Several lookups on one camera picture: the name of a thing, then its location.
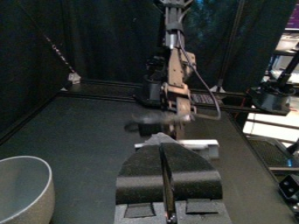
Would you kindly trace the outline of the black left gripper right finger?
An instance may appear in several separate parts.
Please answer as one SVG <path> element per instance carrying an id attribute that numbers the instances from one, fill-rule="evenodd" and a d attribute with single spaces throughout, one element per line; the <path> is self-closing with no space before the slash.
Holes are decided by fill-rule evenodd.
<path id="1" fill-rule="evenodd" d="M 161 145 L 167 224 L 233 224 L 223 202 L 221 174 L 178 143 Z"/>

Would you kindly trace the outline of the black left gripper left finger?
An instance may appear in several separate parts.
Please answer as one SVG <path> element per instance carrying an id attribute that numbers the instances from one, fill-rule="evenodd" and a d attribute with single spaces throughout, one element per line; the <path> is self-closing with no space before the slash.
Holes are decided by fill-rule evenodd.
<path id="1" fill-rule="evenodd" d="M 165 181 L 158 145 L 146 145 L 117 177 L 115 224 L 165 224 Z"/>

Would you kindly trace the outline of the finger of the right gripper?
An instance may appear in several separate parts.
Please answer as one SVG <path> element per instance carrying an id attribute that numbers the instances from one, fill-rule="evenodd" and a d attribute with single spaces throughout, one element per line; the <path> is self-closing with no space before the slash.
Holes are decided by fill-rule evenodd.
<path id="1" fill-rule="evenodd" d="M 185 139 L 185 122 L 171 122 L 167 125 L 167 134 L 175 140 Z"/>
<path id="2" fill-rule="evenodd" d="M 141 137 L 149 137 L 159 132 L 166 133 L 169 123 L 163 112 L 151 112 L 147 114 L 133 114 L 133 119 L 126 123 L 127 132 L 138 132 Z"/>

